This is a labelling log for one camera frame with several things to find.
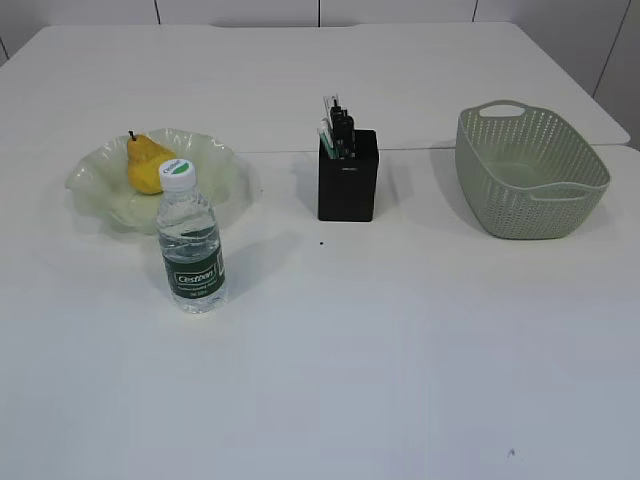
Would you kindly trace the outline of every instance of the water bottle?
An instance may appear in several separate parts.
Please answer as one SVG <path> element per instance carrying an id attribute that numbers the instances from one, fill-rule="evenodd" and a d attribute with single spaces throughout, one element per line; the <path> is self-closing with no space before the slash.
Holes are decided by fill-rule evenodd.
<path id="1" fill-rule="evenodd" d="M 208 312 L 227 300 L 216 217 L 190 161 L 169 160 L 159 172 L 164 195 L 156 227 L 171 294 L 186 312 Z"/>

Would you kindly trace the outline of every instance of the white bottle cap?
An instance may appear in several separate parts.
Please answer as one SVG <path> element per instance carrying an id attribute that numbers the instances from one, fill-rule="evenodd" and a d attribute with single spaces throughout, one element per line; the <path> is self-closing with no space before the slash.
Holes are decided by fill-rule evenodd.
<path id="1" fill-rule="evenodd" d="M 160 165 L 160 183 L 165 192 L 189 190 L 196 185 L 196 167 L 189 160 L 175 158 Z"/>

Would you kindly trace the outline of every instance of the glass bowl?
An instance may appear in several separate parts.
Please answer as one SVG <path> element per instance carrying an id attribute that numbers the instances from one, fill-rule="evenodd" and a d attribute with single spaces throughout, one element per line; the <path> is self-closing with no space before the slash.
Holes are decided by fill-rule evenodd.
<path id="1" fill-rule="evenodd" d="M 196 167 L 198 187 L 211 200 L 224 228 L 251 204 L 249 175 L 233 151 L 213 137 L 171 128 L 145 133 Z M 155 231 L 154 219 L 162 195 L 137 192 L 127 178 L 127 141 L 116 137 L 84 157 L 67 177 L 76 209 L 107 216 L 118 224 L 144 233 Z"/>

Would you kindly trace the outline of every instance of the pear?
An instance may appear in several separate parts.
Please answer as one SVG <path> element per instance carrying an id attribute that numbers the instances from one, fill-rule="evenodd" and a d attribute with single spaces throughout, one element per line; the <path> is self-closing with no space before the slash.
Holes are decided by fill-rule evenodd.
<path id="1" fill-rule="evenodd" d="M 158 168 L 167 160 L 176 158 L 168 148 L 158 145 L 145 135 L 134 135 L 130 130 L 127 142 L 129 183 L 140 193 L 153 195 L 162 192 Z"/>

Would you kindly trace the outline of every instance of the plastic basket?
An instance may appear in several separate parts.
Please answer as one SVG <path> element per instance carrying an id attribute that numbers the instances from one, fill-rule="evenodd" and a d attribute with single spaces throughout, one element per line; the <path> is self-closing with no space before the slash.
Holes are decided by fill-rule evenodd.
<path id="1" fill-rule="evenodd" d="M 487 115 L 497 106 L 519 112 Z M 568 235 L 586 220 L 611 181 L 593 148 L 564 119 L 510 100 L 460 114 L 456 169 L 482 227 L 508 239 Z"/>

